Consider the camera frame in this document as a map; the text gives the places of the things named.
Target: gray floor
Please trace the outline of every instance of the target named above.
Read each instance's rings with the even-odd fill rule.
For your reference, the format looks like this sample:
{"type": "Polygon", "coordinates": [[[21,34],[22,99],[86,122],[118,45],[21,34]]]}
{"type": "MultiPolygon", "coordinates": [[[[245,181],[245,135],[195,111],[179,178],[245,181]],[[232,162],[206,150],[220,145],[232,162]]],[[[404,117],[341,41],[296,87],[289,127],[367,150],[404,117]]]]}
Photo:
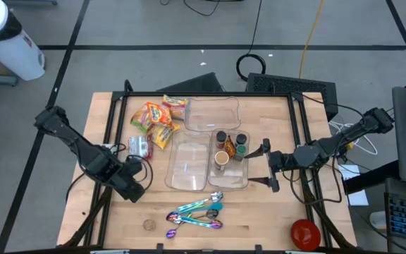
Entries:
{"type": "MultiPolygon", "coordinates": [[[[67,45],[83,0],[45,3],[10,2],[25,31],[37,44],[67,45]]],[[[188,0],[209,12],[214,3],[188,0]]],[[[394,0],[406,28],[406,1],[394,0]]],[[[182,1],[167,6],[159,0],[91,0],[76,44],[249,44],[259,1],[221,3],[214,15],[201,17],[182,1]]],[[[304,44],[318,2],[264,0],[257,44],[304,44]]],[[[326,0],[312,44],[405,45],[386,2],[326,0]]],[[[0,233],[36,135],[32,126],[45,106],[65,51],[44,51],[47,72],[17,87],[0,85],[0,233]]],[[[228,91],[242,91],[245,83],[235,72],[245,50],[96,51],[71,54],[56,104],[66,109],[71,124],[83,131],[93,92],[121,90],[128,78],[135,90],[152,91],[188,78],[215,72],[228,91]]],[[[259,50],[267,73],[297,77],[301,51],[259,50]]],[[[259,72],[254,61],[243,72],[259,72]]],[[[309,51],[303,78],[335,82],[338,101],[365,111],[391,108],[391,88],[406,85],[406,51],[309,51]]],[[[340,110],[346,122],[357,117],[340,110]]],[[[350,159],[375,168],[397,158],[394,133],[370,135],[379,155],[349,152],[350,159]]],[[[51,248],[65,207],[74,156],[63,144],[46,137],[15,222],[7,251],[51,248]]],[[[383,209],[383,186],[367,191],[370,206],[353,208],[363,217],[383,209]]],[[[359,246],[385,250],[386,241],[352,213],[359,246]]]]}

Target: plastic tray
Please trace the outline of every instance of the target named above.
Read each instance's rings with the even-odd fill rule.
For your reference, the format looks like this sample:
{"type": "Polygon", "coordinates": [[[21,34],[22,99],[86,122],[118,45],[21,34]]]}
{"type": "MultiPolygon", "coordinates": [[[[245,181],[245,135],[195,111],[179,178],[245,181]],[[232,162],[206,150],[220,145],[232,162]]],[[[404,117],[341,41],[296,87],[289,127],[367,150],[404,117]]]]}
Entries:
{"type": "Polygon", "coordinates": [[[186,107],[185,126],[191,131],[234,129],[240,126],[239,100],[190,98],[186,107]]]}
{"type": "Polygon", "coordinates": [[[217,129],[212,131],[211,135],[211,152],[209,154],[209,175],[208,182],[212,186],[217,186],[226,189],[240,189],[247,187],[248,184],[248,160],[243,159],[241,162],[230,158],[230,161],[225,166],[223,171],[216,169],[214,166],[214,156],[218,151],[223,149],[217,148],[216,134],[219,131],[225,131],[227,135],[231,137],[231,140],[235,143],[236,136],[238,134],[244,134],[247,136],[247,142],[244,144],[246,151],[244,155],[249,154],[250,135],[245,131],[240,130],[225,130],[217,129]]]}
{"type": "Polygon", "coordinates": [[[173,134],[165,180],[169,188],[200,191],[206,187],[210,139],[209,134],[194,131],[173,134]]]}

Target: snack packet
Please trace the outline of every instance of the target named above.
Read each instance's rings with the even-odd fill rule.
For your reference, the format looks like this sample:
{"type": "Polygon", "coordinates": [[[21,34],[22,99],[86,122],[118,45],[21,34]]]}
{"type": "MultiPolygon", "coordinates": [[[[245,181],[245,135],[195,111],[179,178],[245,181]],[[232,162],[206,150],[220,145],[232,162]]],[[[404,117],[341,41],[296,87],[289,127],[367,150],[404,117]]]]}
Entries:
{"type": "Polygon", "coordinates": [[[153,124],[159,124],[162,126],[172,127],[172,118],[170,116],[170,110],[163,108],[158,104],[147,102],[147,108],[149,112],[149,120],[153,124]]]}
{"type": "Polygon", "coordinates": [[[152,135],[152,141],[156,145],[158,145],[161,149],[164,149],[167,145],[168,141],[172,134],[174,134],[177,130],[180,129],[178,124],[173,123],[173,127],[165,127],[159,124],[153,125],[153,127],[149,130],[149,134],[152,135]]]}
{"type": "Polygon", "coordinates": [[[148,107],[145,104],[142,108],[137,110],[131,118],[131,124],[137,126],[143,133],[146,133],[152,126],[149,118],[148,107]]]}
{"type": "Polygon", "coordinates": [[[129,138],[129,154],[149,159],[153,155],[152,135],[129,138]]]}
{"type": "Polygon", "coordinates": [[[170,109],[172,119],[184,120],[186,116],[186,106],[188,99],[180,99],[164,95],[162,97],[162,106],[170,109]]]}
{"type": "Polygon", "coordinates": [[[225,152],[230,158],[233,158],[234,154],[236,153],[236,146],[234,146],[233,141],[231,141],[231,137],[229,135],[225,141],[225,152]]]}

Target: wooden table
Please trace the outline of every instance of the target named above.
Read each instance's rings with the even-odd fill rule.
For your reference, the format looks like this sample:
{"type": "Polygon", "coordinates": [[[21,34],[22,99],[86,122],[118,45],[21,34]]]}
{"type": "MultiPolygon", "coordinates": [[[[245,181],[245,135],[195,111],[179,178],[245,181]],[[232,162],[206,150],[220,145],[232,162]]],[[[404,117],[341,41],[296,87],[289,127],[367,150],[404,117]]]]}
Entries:
{"type": "MultiPolygon", "coordinates": [[[[307,93],[314,99],[321,100],[319,93],[307,93]]],[[[109,112],[111,93],[94,93],[90,105],[84,136],[92,143],[101,143],[109,112]]],[[[284,97],[239,97],[241,126],[239,129],[250,134],[250,150],[262,143],[263,138],[270,138],[272,150],[292,152],[295,144],[290,124],[287,99],[284,97]]],[[[126,117],[123,125],[121,142],[127,144],[131,136],[141,132],[130,125],[130,118],[145,102],[160,104],[161,97],[129,97],[126,117]]],[[[313,139],[330,135],[323,105],[309,99],[304,101],[307,111],[309,128],[313,139]]],[[[119,105],[114,117],[112,141],[116,132],[119,105]]],[[[304,142],[298,105],[295,103],[297,121],[299,122],[300,139],[304,142]]],[[[176,121],[183,129],[183,122],[176,121]]],[[[199,226],[183,225],[173,239],[165,237],[169,229],[176,226],[165,220],[166,215],[178,206],[196,200],[205,199],[213,191],[209,185],[200,193],[184,192],[170,189],[164,183],[168,168],[171,144],[165,150],[154,147],[151,160],[154,170],[152,187],[137,203],[125,201],[114,192],[106,228],[105,248],[155,249],[163,243],[165,249],[219,249],[219,250],[252,250],[255,244],[261,244],[264,250],[296,249],[290,239],[290,228],[298,219],[305,219],[305,207],[299,203],[290,190],[290,184],[282,174],[277,174],[281,189],[272,193],[267,186],[250,182],[245,189],[224,193],[219,219],[223,222],[222,229],[206,229],[199,226]],[[142,224],[146,219],[153,219],[156,228],[147,231],[142,224]]],[[[127,153],[120,153],[125,159],[127,153]]],[[[73,178],[81,174],[78,166],[73,178]]],[[[269,175],[266,158],[258,157],[249,160],[249,178],[269,175]]],[[[324,198],[338,198],[338,193],[330,167],[325,166],[319,173],[324,198]]],[[[300,190],[300,182],[295,183],[296,191],[300,190]]],[[[64,212],[58,244],[66,242],[81,225],[89,212],[94,182],[85,177],[73,187],[64,212]]],[[[341,204],[325,202],[326,212],[344,237],[356,245],[350,213],[346,197],[341,204]]],[[[320,221],[314,212],[316,224],[320,221]]],[[[95,220],[92,242],[96,243],[100,218],[95,220]]]]}

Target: small jar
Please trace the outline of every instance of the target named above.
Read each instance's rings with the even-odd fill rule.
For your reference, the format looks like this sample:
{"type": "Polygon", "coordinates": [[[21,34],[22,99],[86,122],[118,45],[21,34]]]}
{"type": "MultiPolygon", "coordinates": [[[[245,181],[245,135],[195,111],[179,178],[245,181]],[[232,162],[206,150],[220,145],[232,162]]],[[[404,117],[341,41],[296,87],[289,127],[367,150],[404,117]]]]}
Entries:
{"type": "Polygon", "coordinates": [[[241,162],[244,159],[245,151],[247,151],[247,148],[244,145],[238,145],[238,147],[236,148],[236,154],[234,155],[233,159],[241,162]]]}
{"type": "Polygon", "coordinates": [[[247,136],[244,134],[239,134],[236,137],[236,147],[239,145],[245,145],[245,143],[247,142],[247,136]]]}
{"type": "Polygon", "coordinates": [[[217,140],[217,148],[223,149],[226,141],[226,133],[224,131],[219,131],[216,135],[216,140],[217,140]]]}

